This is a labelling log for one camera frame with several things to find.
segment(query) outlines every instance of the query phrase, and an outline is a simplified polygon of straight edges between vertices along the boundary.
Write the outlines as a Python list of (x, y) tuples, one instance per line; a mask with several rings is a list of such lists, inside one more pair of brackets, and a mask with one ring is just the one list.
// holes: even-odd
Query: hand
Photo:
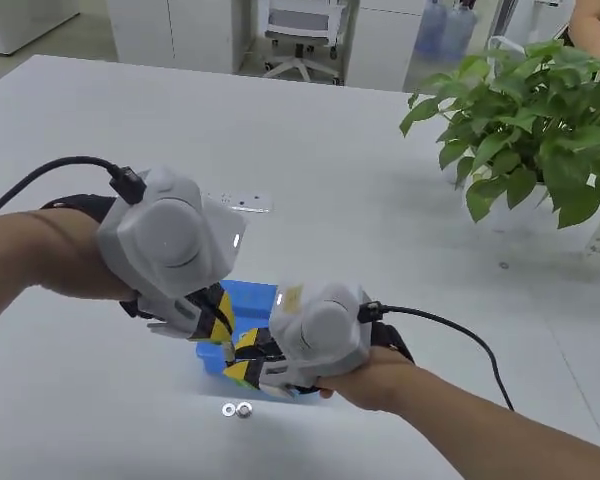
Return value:
[(369, 361), (357, 370), (318, 381), (323, 398), (336, 391), (364, 410), (393, 412), (397, 403), (398, 377), (404, 368), (415, 368), (400, 353), (383, 347), (371, 347)]
[(70, 297), (131, 300), (133, 291), (107, 268), (95, 234), (98, 223), (77, 210), (29, 212), (37, 220), (34, 281)]

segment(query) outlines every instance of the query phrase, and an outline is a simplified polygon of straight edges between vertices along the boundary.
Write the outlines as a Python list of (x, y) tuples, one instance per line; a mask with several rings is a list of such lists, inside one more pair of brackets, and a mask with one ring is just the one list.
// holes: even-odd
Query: chair base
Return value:
[(275, 63), (278, 64), (277, 67), (269, 70), (264, 74), (264, 78), (273, 78), (277, 77), (281, 73), (284, 73), (291, 69), (298, 69), (300, 71), (300, 75), (302, 75), (302, 79), (305, 82), (311, 81), (311, 76), (309, 75), (309, 70), (315, 70), (316, 72), (326, 73), (327, 75), (331, 75), (334, 79), (338, 78), (339, 72), (333, 68), (327, 67), (326, 65), (322, 65), (321, 63), (314, 62), (313, 60), (307, 60), (305, 58), (298, 57), (273, 57), (270, 62), (267, 63)]

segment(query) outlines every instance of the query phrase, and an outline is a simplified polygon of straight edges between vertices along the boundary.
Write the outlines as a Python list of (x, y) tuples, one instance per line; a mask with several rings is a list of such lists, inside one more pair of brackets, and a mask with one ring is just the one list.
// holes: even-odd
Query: cabinet door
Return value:
[(167, 0), (109, 0), (109, 15), (120, 62), (173, 66)]
[(178, 68), (233, 73), (230, 0), (169, 0)]
[(401, 92), (421, 18), (360, 9), (353, 30), (347, 86)]

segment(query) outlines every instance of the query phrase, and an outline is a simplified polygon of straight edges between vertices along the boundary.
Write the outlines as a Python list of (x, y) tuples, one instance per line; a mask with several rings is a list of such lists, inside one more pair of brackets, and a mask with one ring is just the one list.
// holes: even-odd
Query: green plant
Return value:
[(500, 195), (514, 208), (542, 183), (559, 228), (576, 225), (600, 206), (598, 72), (600, 59), (559, 41), (529, 45), (525, 55), (489, 50), (425, 80), (420, 89), (438, 93), (414, 93), (400, 130), (406, 136), (415, 122), (441, 115), (449, 124), (438, 138), (440, 168), (456, 163), (456, 187), (490, 171), (466, 192), (474, 221)]

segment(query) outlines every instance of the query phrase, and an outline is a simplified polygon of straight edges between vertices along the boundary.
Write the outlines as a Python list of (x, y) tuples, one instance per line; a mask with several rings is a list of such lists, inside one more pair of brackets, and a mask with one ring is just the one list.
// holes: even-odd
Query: blue object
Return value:
[(427, 0), (422, 14), (416, 52), (430, 58), (440, 54), (440, 43), (447, 24), (447, 7), (439, 0)]
[(467, 53), (473, 29), (478, 23), (476, 14), (471, 10), (471, 3), (469, 0), (456, 3), (447, 17), (440, 45), (440, 55), (445, 60), (459, 61)]
[[(220, 284), (229, 294), (233, 313), (236, 316), (236, 329), (233, 332), (234, 343), (240, 339), (240, 335), (252, 328), (269, 326), (269, 317), (278, 289), (276, 285), (235, 280), (223, 280)], [(202, 359), (207, 373), (222, 375), (226, 365), (221, 346), (200, 342), (196, 347), (196, 355)]]

